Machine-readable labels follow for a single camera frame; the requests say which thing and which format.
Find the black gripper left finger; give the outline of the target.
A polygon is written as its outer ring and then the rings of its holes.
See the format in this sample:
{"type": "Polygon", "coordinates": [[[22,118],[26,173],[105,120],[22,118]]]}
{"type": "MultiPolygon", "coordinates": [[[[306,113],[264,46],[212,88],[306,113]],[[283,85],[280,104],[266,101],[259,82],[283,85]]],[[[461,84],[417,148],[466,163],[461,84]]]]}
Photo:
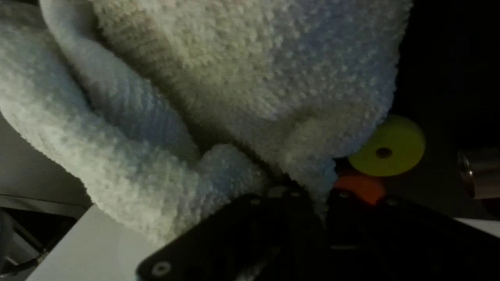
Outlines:
{"type": "Polygon", "coordinates": [[[256,281],[319,281],[319,221],[300,191],[244,195],[156,249],[139,281],[236,281],[259,263],[256,281]]]}

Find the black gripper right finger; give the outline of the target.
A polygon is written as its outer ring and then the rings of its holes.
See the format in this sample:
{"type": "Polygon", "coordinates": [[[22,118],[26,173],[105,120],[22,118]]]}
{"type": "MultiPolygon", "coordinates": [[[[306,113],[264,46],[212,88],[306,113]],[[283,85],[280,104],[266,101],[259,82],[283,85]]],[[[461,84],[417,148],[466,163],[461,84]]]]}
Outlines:
{"type": "Polygon", "coordinates": [[[333,281],[500,281],[500,238],[416,202],[328,198],[333,281]]]}

